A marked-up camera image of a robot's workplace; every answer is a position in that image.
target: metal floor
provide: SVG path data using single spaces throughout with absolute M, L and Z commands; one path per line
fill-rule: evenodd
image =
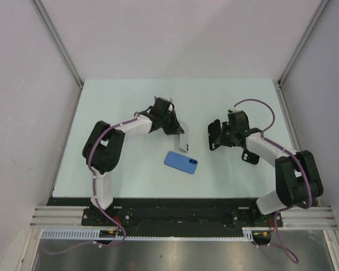
M 281 233 L 299 264 L 293 264 L 281 249 L 256 248 L 250 242 L 128 241 L 115 248 L 84 245 L 61 255 L 39 249 L 33 270 L 334 270 L 322 231 Z M 42 240 L 40 246 L 59 251 L 80 242 Z M 275 235 L 272 242 L 278 243 Z

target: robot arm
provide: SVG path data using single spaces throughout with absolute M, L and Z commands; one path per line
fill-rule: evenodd
M 228 111 L 228 121 L 215 120 L 208 126 L 210 150 L 219 146 L 242 147 L 243 161 L 257 164 L 263 158 L 275 167 L 276 190 L 257 200 L 257 209 L 261 215 L 297 205 L 304 207 L 308 199 L 303 176 L 299 176 L 299 167 L 290 154 L 299 160 L 309 182 L 312 198 L 323 194 L 318 169 L 314 157 L 309 151 L 283 148 L 280 144 L 264 138 L 261 130 L 250 128 L 249 119 L 244 111 Z
M 153 106 L 135 115 L 137 115 L 135 121 L 124 121 L 116 128 L 110 130 L 94 151 L 91 166 L 97 174 L 95 190 L 97 192 L 97 200 L 103 209 L 108 208 L 113 202 L 111 171 L 119 162 L 124 140 L 140 134 L 148 134 L 160 128 L 163 129 L 166 135 L 184 133 L 177 120 L 175 106 L 170 100 L 156 98 Z M 99 121 L 94 126 L 82 151 L 86 164 L 88 164 L 95 142 L 110 126 L 110 124 L 104 121 Z M 92 195 L 91 201 L 97 206 L 94 195 Z

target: purple cable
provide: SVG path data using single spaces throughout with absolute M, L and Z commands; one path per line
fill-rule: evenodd
M 241 100 L 239 101 L 238 103 L 236 103 L 234 105 L 234 107 L 238 106 L 239 104 L 243 103 L 243 102 L 247 102 L 247 101 L 252 101 L 252 102 L 258 102 L 258 103 L 261 103 L 263 105 L 265 105 L 270 111 L 271 111 L 271 115 L 272 115 L 272 122 L 270 123 L 270 125 L 268 127 L 266 127 L 265 129 L 263 129 L 263 131 L 261 132 L 261 137 L 263 140 L 265 140 L 266 142 L 270 143 L 271 145 L 279 148 L 281 151 L 285 152 L 286 154 L 288 154 L 294 161 L 295 163 L 297 164 L 302 176 L 303 176 L 303 179 L 304 179 L 304 183 L 305 183 L 305 186 L 306 186 L 306 190 L 307 190 L 307 196 L 308 196 L 308 202 L 307 202 L 307 206 L 306 208 L 310 208 L 311 205 L 312 205 L 312 196 L 311 196 L 311 190 L 310 190 L 310 185 L 309 185 L 309 181 L 307 179 L 307 176 L 305 174 L 305 171 L 304 171 L 304 168 L 303 166 L 301 165 L 300 161 L 296 158 L 296 156 L 294 154 L 292 154 L 289 150 L 287 150 L 286 148 L 282 147 L 282 145 L 272 141 L 271 139 L 269 138 L 266 138 L 264 133 L 270 129 L 274 123 L 275 123 L 275 113 L 273 111 L 273 109 L 266 103 L 266 102 L 263 102 L 262 100 L 257 100 L 257 99 L 245 99 L 245 100 Z M 282 209 L 281 211 L 285 211 L 287 209 L 290 209 L 292 208 L 292 206 L 288 207 L 288 208 L 284 208 Z M 279 229 L 277 227 L 277 214 L 278 214 L 278 211 L 275 212 L 275 218 L 274 218 L 274 221 L 275 221 L 275 230 L 276 230 L 276 234 L 277 234 L 277 237 L 279 239 L 279 242 L 280 244 L 269 244 L 269 245 L 264 245 L 264 246 L 271 246 L 271 247 L 281 247 L 284 252 L 286 253 L 287 257 L 295 264 L 298 264 L 299 263 L 299 259 L 298 257 L 295 255 L 294 252 L 292 252 L 290 249 L 288 249 L 285 245 L 284 245 L 284 242 L 283 242 L 283 239 L 281 238 L 281 235 L 279 233 Z
M 88 168 L 89 170 L 92 172 L 93 174 L 93 195 L 94 195 L 94 200 L 95 200 L 95 203 L 97 204 L 97 207 L 98 209 L 100 210 L 100 212 L 105 216 L 107 217 L 110 221 L 112 221 L 115 225 L 117 225 L 119 227 L 119 229 L 123 232 L 123 239 L 120 240 L 118 243 L 116 244 L 106 244 L 106 245 L 102 245 L 102 246 L 105 246 L 105 247 L 115 247 L 115 246 L 118 246 L 120 244 L 122 244 L 124 242 L 124 240 L 126 239 L 127 237 L 127 233 L 125 232 L 125 229 L 122 227 L 122 225 L 120 223 L 118 223 L 116 220 L 114 220 L 112 217 L 110 217 L 104 210 L 103 208 L 101 207 L 100 203 L 99 203 L 99 200 L 98 200 L 98 197 L 97 197 L 97 191 L 96 191 L 96 188 L 95 188 L 95 179 L 97 178 L 97 174 L 96 172 L 94 171 L 94 169 L 92 169 L 92 158 L 93 158 L 93 155 L 94 155 L 94 152 L 96 150 L 96 148 L 98 147 L 98 145 L 100 144 L 101 140 L 103 139 L 103 137 L 112 129 L 114 128 L 117 128 L 119 126 L 122 126 L 122 125 L 126 125 L 126 124 L 130 124 L 130 123 L 133 123 L 135 121 L 138 120 L 138 114 L 137 114 L 137 117 L 133 118 L 133 119 L 130 119 L 130 120 L 127 120 L 123 123 L 119 123 L 119 124 L 116 124 L 116 125 L 113 125 L 113 126 L 110 126 L 109 128 L 107 128 L 97 139 L 97 141 L 94 143 L 93 145 L 93 148 L 92 150 L 90 151 L 90 154 L 89 154 L 89 158 L 88 158 Z
M 67 248 L 66 250 L 61 250 L 61 251 L 48 251 L 45 246 L 43 245 L 41 247 L 41 249 L 46 253 L 46 254 L 49 254 L 49 255 L 58 255 L 58 254 L 63 254 L 63 253 L 66 253 L 66 252 L 69 252 L 71 250 L 74 250 L 75 248 L 77 247 L 80 247 L 80 246 L 83 246 L 85 244 L 93 244 L 93 241 L 87 241 L 87 242 L 82 242 L 82 243 L 79 243 L 79 244 L 76 244 L 75 246 L 72 246 L 70 248 Z
M 248 102 L 248 101 L 251 101 L 251 102 L 258 102 L 258 103 L 261 103 L 263 105 L 265 105 L 270 111 L 271 111 L 271 114 L 272 114 L 272 122 L 270 123 L 270 125 L 268 127 L 266 127 L 265 129 L 263 129 L 263 131 L 261 132 L 261 137 L 263 138 L 263 140 L 265 140 L 266 142 L 270 143 L 271 145 L 277 147 L 278 149 L 280 149 L 281 151 L 285 152 L 286 154 L 288 154 L 294 161 L 295 163 L 297 164 L 302 176 L 303 176 L 303 179 L 304 179 L 304 183 L 305 183 L 305 186 L 306 186 L 306 191 L 307 191 L 307 197 L 308 197 L 308 202 L 307 202 L 307 206 L 306 208 L 310 208 L 311 205 L 312 205 L 312 196 L 311 196 L 311 190 L 310 190 L 310 185 L 309 185 L 309 180 L 305 174 L 305 170 L 303 168 L 303 166 L 301 165 L 300 161 L 295 157 L 294 154 L 292 154 L 290 151 L 288 151 L 286 148 L 282 147 L 282 145 L 272 141 L 271 139 L 265 137 L 264 133 L 270 129 L 273 124 L 275 123 L 275 113 L 273 111 L 273 109 L 266 103 L 266 102 L 263 102 L 262 100 L 257 100 L 257 99 L 245 99 L 245 100 L 241 100 L 239 101 L 238 103 L 236 103 L 234 105 L 234 107 L 238 106 L 239 104 L 243 103 L 243 102 Z
M 107 217 L 110 221 L 112 221 L 122 232 L 123 232 L 123 238 L 118 242 L 118 243 L 115 243 L 115 244 L 99 244 L 99 247 L 116 247 L 116 246 L 119 246 L 120 244 L 122 244 L 126 237 L 127 237 L 127 233 L 125 232 L 125 229 L 122 227 L 122 225 L 120 223 L 118 223 L 116 220 L 114 220 L 112 217 L 110 217 L 106 212 L 105 210 L 101 207 L 100 203 L 99 203 L 99 200 L 98 200 L 98 196 L 97 196 L 97 191 L 96 191 L 96 188 L 95 188 L 95 180 L 97 178 L 97 174 L 96 172 L 92 169 L 92 159 L 93 159 L 93 155 L 94 155 L 94 152 L 95 150 L 97 149 L 98 145 L 100 144 L 101 140 L 103 139 L 103 137 L 112 129 L 114 128 L 117 128 L 117 127 L 120 127 L 122 125 L 125 125 L 125 124 L 130 124 L 130 123 L 133 123 L 135 121 L 138 120 L 138 117 L 139 117 L 139 113 L 136 112 L 134 115 L 136 115 L 135 118 L 133 119 L 130 119 L 130 120 L 127 120 L 123 123 L 118 123 L 118 124 L 115 124 L 113 126 L 110 126 L 109 128 L 107 128 L 97 139 L 97 141 L 94 143 L 93 145 L 93 148 L 92 150 L 90 151 L 90 154 L 89 154 L 89 158 L 88 158 L 88 168 L 89 170 L 92 172 L 93 174 L 93 195 L 94 195 L 94 200 L 95 200 L 95 203 L 97 204 L 98 206 L 98 209 L 100 210 L 100 212 L 102 212 L 102 214 Z M 77 247 L 80 247 L 80 246 L 83 246 L 85 244 L 93 244 L 93 241 L 87 241 L 87 242 L 82 242 L 82 243 L 79 243 L 79 244 L 76 244 L 75 246 L 72 246 L 70 248 L 67 248 L 65 250 L 62 250 L 62 251 L 55 251 L 55 252 L 52 252 L 52 251 L 48 251 L 44 246 L 42 246 L 42 250 L 47 253 L 47 254 L 50 254 L 50 255 L 58 255 L 58 254 L 62 254 L 62 253 L 66 253 L 66 252 L 69 252 L 71 250 L 74 250 L 75 248 Z

